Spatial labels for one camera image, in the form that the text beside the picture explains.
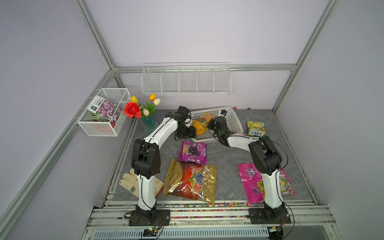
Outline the pink fruit candy bag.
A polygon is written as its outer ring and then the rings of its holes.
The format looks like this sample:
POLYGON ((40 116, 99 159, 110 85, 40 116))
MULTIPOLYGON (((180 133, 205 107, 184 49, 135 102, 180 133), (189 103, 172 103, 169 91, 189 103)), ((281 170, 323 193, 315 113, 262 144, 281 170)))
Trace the pink fruit candy bag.
POLYGON ((238 169, 249 204, 263 202, 265 199, 263 178, 255 165, 239 164, 238 169))

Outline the white plastic perforated basket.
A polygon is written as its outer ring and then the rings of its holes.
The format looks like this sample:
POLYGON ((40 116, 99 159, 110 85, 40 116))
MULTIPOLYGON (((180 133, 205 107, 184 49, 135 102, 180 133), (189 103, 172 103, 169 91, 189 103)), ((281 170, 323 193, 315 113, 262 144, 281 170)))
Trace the white plastic perforated basket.
POLYGON ((213 118, 209 123, 208 129, 192 139, 196 143, 214 143, 218 137, 224 134, 233 133, 242 135, 244 132, 235 110, 231 107, 195 110, 191 112, 192 118, 196 120, 205 114, 211 114, 213 118))

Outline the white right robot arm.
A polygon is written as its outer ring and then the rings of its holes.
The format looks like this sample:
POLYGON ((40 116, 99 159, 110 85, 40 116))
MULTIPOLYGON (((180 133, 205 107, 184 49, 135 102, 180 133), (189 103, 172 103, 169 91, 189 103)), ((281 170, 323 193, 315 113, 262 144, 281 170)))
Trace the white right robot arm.
POLYGON ((272 212, 286 209, 283 201, 279 175, 283 157, 274 142, 266 135, 259 138, 238 135, 228 128, 226 118, 216 117, 209 121, 208 129, 222 145, 250 152, 253 163, 262 175, 265 187, 264 206, 272 212))

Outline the purple flower seed packet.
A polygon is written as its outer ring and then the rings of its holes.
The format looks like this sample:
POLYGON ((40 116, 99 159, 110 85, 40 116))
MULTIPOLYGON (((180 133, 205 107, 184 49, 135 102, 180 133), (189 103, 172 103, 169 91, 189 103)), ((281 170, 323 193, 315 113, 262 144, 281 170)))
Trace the purple flower seed packet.
POLYGON ((122 108, 103 97, 95 96, 87 106, 87 110, 96 120, 116 123, 122 113, 122 108))

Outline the green circuit board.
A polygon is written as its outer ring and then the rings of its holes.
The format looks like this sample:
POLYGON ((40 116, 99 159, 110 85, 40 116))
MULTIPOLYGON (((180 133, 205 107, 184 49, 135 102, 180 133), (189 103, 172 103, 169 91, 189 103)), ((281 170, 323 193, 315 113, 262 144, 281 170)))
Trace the green circuit board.
POLYGON ((141 238, 156 238, 159 231, 154 228, 144 229, 141 238))

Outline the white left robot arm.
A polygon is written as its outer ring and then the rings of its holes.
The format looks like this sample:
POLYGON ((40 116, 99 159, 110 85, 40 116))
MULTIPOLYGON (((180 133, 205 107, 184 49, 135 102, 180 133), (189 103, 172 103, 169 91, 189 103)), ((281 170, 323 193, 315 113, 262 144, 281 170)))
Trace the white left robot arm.
POLYGON ((180 106, 176 112, 165 115, 160 125, 144 139, 134 142, 131 166, 139 182, 139 210, 151 212, 156 207, 155 178, 160 172, 160 149, 173 135, 177 141, 195 138, 196 128, 191 124, 190 110, 180 106))

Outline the purple grape candy bag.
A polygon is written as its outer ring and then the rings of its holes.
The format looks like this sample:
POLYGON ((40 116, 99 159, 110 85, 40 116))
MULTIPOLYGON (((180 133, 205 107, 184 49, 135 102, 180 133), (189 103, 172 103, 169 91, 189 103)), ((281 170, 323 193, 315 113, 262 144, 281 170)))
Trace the purple grape candy bag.
POLYGON ((178 161, 205 165, 207 163, 207 145, 183 141, 178 161))

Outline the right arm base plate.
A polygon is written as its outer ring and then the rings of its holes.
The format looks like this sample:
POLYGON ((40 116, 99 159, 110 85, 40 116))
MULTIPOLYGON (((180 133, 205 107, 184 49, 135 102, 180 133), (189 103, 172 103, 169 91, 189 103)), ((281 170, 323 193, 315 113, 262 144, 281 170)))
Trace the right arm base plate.
POLYGON ((287 209, 271 210, 268 208, 252 208, 249 209, 248 218, 252 225, 285 225, 291 224, 292 220, 287 209))

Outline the tulips in teal vase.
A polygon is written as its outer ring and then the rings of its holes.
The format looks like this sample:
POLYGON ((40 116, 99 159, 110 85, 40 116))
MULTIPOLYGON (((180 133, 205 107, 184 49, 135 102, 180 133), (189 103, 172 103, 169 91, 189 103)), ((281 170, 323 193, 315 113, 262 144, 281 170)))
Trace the tulips in teal vase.
POLYGON ((157 98, 155 94, 151 94, 149 101, 143 104, 139 103, 135 96, 131 97, 130 102, 137 103, 140 106, 142 111, 142 117, 140 119, 145 124, 147 133, 151 133, 156 128, 154 113, 158 109, 157 106, 161 103, 161 99, 157 98))

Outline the large gold red candy bag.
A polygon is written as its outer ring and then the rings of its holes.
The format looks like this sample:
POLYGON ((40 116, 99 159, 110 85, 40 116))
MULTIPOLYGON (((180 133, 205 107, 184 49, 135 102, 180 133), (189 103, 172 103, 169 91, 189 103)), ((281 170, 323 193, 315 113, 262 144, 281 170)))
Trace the large gold red candy bag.
POLYGON ((214 204, 217 167, 171 159, 164 181, 163 196, 174 195, 214 204))

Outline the yellow mango candy bag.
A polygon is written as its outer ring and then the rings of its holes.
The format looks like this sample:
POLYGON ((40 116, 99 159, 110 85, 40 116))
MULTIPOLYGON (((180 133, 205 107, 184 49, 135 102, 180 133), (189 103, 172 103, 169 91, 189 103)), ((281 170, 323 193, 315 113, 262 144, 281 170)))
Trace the yellow mango candy bag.
POLYGON ((205 133, 208 129, 208 124, 213 118, 212 113, 205 113, 201 117, 199 117, 197 120, 193 120, 192 124, 196 128, 197 136, 202 135, 205 133))

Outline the green Fox's candy bag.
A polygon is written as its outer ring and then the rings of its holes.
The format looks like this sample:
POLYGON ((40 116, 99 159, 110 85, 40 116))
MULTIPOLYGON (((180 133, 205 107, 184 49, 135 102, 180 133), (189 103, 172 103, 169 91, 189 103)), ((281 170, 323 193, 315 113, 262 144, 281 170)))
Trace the green Fox's candy bag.
POLYGON ((262 137, 266 134, 265 124, 261 122, 247 121, 247 135, 250 137, 262 137))

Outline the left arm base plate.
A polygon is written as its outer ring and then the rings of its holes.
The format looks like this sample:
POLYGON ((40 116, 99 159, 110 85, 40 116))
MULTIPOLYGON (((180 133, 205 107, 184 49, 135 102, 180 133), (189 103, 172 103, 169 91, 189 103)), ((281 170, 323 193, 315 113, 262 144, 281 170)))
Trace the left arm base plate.
POLYGON ((132 211, 129 219, 130 227, 168 226, 171 220, 170 210, 153 209, 145 211, 140 208, 132 211))

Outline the red artificial rose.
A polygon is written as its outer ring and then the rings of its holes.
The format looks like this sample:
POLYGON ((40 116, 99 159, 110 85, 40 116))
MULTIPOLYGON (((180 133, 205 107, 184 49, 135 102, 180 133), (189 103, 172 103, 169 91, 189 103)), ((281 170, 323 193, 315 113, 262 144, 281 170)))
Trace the red artificial rose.
POLYGON ((130 119, 132 118, 140 119, 142 117, 141 108, 137 103, 133 103, 133 102, 126 103, 123 112, 130 119))

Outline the clear mixed candy bag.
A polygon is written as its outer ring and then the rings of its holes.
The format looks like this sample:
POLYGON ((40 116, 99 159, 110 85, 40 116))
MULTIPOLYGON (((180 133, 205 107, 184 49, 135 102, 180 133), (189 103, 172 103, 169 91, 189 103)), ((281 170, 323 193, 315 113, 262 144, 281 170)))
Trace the clear mixed candy bag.
POLYGON ((280 178, 280 189, 282 195, 295 195, 296 192, 293 188, 293 185, 286 174, 285 170, 281 170, 279 173, 280 178))

